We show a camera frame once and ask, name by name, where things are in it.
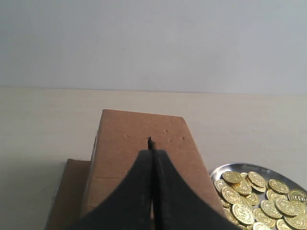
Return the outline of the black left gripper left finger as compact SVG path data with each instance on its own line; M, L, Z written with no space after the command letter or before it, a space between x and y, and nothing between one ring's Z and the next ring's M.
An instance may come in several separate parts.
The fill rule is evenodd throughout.
M68 230L149 230L151 228L151 177L153 155L139 152L128 174L94 210Z

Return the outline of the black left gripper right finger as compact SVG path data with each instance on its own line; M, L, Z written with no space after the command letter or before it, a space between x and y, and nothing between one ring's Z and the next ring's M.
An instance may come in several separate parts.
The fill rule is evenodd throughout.
M152 200L156 230L237 230L224 215L212 182L199 196L164 150L153 150Z

